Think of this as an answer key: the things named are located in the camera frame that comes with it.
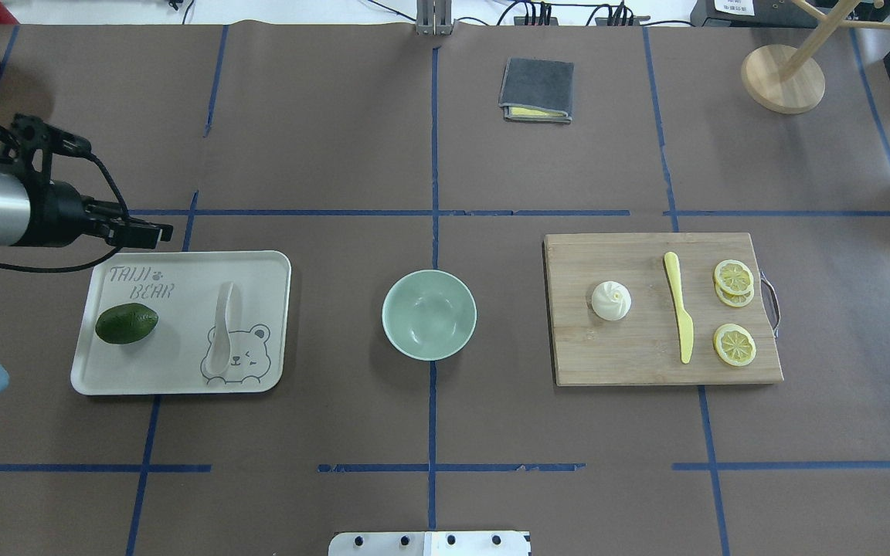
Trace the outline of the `upper lemon slice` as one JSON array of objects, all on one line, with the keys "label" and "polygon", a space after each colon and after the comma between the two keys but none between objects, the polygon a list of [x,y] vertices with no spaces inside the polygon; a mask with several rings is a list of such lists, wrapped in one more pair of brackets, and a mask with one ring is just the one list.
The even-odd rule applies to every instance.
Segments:
[{"label": "upper lemon slice", "polygon": [[724,259],[713,271],[715,285],[729,296],[748,296],[755,291],[755,275],[746,263],[737,259]]}]

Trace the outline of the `white bear tray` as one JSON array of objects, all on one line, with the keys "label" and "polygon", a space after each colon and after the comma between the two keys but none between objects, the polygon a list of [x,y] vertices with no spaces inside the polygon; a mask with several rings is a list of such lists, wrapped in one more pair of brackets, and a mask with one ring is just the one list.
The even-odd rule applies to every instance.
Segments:
[{"label": "white bear tray", "polygon": [[[128,253],[90,278],[70,380],[84,395],[262,393],[283,374],[292,264],[279,251]],[[238,317],[229,326],[225,380],[209,380],[216,301],[236,283]],[[148,337],[106,344],[94,325],[102,312],[142,303],[159,314]]]}]

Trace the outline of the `grey folded cloth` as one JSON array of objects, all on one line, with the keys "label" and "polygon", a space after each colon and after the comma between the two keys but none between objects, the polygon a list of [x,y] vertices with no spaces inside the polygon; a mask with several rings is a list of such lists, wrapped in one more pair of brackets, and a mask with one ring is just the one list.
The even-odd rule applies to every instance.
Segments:
[{"label": "grey folded cloth", "polygon": [[571,124],[575,63],[547,59],[506,61],[498,106],[505,120]]}]

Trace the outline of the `lower lemon slice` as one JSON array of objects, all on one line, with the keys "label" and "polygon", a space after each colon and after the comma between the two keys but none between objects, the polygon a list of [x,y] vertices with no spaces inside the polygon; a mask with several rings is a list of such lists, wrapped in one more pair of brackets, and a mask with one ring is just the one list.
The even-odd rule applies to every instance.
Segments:
[{"label": "lower lemon slice", "polygon": [[713,348],[721,362],[732,367],[744,367],[755,360],[755,339],[741,325],[721,324],[714,332]]}]

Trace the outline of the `lemon slice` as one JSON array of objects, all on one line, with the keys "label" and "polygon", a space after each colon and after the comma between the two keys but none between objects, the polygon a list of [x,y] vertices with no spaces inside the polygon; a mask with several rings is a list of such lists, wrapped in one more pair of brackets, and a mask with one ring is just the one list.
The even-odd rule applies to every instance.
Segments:
[{"label": "lemon slice", "polygon": [[724,259],[713,271],[715,285],[729,296],[748,296],[755,291],[755,275],[746,263],[737,259]]},{"label": "lemon slice", "polygon": [[755,339],[741,325],[721,324],[714,332],[713,348],[721,362],[732,367],[744,367],[755,360]]}]

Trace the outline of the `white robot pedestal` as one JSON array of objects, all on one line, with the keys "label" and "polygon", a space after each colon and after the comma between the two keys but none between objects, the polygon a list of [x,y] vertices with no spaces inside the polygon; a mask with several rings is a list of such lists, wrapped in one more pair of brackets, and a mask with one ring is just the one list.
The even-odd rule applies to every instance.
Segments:
[{"label": "white robot pedestal", "polygon": [[328,555],[531,555],[526,531],[343,532]]}]

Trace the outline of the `yellow plastic knife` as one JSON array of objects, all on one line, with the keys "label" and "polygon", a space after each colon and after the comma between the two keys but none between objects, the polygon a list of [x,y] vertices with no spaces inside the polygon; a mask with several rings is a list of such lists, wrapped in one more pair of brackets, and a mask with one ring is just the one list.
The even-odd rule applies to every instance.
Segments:
[{"label": "yellow plastic knife", "polygon": [[663,256],[665,277],[670,286],[675,319],[677,319],[679,360],[689,364],[695,352],[695,321],[692,320],[683,296],[683,278],[681,261],[674,251],[667,251]]}]

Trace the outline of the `wooden cutting board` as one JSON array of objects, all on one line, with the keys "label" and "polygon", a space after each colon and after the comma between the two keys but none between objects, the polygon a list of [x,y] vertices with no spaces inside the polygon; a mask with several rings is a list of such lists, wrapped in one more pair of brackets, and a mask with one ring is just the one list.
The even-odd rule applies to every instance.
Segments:
[{"label": "wooden cutting board", "polygon": [[[746,232],[640,232],[547,235],[544,239],[555,383],[576,385],[764,385],[783,380],[762,287],[746,307],[728,307],[715,293],[713,271],[737,259],[759,275]],[[685,306],[695,321],[695,352],[681,363],[677,319],[663,256],[681,261]],[[601,320],[590,294],[601,282],[626,286],[632,307],[619,321]],[[744,327],[756,358],[744,367],[721,362],[713,348],[721,324]]]}]

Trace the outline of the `wooden mug tree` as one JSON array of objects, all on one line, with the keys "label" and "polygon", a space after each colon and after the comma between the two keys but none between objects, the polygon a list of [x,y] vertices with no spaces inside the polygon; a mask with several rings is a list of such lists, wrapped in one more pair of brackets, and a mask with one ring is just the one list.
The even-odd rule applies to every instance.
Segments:
[{"label": "wooden mug tree", "polygon": [[890,29],[890,22],[848,20],[858,4],[837,1],[824,13],[809,1],[794,1],[796,7],[817,20],[817,27],[801,46],[770,43],[753,50],[739,70],[746,92],[759,105],[783,115],[799,115],[816,108],[824,98],[826,78],[814,56],[830,36],[840,27]]}]

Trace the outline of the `white steamed bun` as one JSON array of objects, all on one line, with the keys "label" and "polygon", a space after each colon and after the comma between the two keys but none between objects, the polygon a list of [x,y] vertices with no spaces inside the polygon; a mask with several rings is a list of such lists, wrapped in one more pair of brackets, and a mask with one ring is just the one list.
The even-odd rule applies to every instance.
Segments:
[{"label": "white steamed bun", "polygon": [[627,317],[632,307],[632,296],[623,284],[608,280],[597,284],[590,294],[590,306],[601,320],[619,321]]}]

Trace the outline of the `green ceramic bowl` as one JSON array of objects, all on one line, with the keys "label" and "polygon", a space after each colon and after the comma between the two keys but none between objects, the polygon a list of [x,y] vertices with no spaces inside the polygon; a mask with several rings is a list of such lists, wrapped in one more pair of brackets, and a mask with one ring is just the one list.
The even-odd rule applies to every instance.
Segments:
[{"label": "green ceramic bowl", "polygon": [[382,301],[382,330],[391,345],[418,361],[440,361],[462,351],[473,337],[479,310],[455,275],[414,271],[392,285]]}]

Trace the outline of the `green avocado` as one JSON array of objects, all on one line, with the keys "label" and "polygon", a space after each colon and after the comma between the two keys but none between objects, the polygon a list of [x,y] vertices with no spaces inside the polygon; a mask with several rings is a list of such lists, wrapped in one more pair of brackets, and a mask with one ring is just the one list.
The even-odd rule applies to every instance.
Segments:
[{"label": "green avocado", "polygon": [[159,314],[142,303],[124,303],[104,310],[94,331],[106,344],[134,344],[148,337],[159,323]]}]

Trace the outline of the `white ceramic spoon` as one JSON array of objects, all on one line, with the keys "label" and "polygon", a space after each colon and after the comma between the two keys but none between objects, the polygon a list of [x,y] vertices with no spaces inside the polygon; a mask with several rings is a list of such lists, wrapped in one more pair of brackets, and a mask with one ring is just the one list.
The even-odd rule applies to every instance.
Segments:
[{"label": "white ceramic spoon", "polygon": [[209,354],[207,358],[207,377],[209,380],[222,378],[229,368],[229,357],[232,355],[232,339],[229,336],[229,326],[238,317],[238,310],[234,307],[237,287],[233,281],[226,281],[220,285],[218,300],[216,301],[215,320],[213,320],[213,335],[209,341]]}]

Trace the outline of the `aluminium frame post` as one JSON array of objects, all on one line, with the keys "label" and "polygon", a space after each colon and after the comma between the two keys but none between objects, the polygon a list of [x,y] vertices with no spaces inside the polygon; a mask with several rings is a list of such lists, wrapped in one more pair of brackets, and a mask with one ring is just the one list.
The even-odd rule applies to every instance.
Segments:
[{"label": "aluminium frame post", "polygon": [[449,36],[454,29],[451,0],[417,0],[416,34]]}]

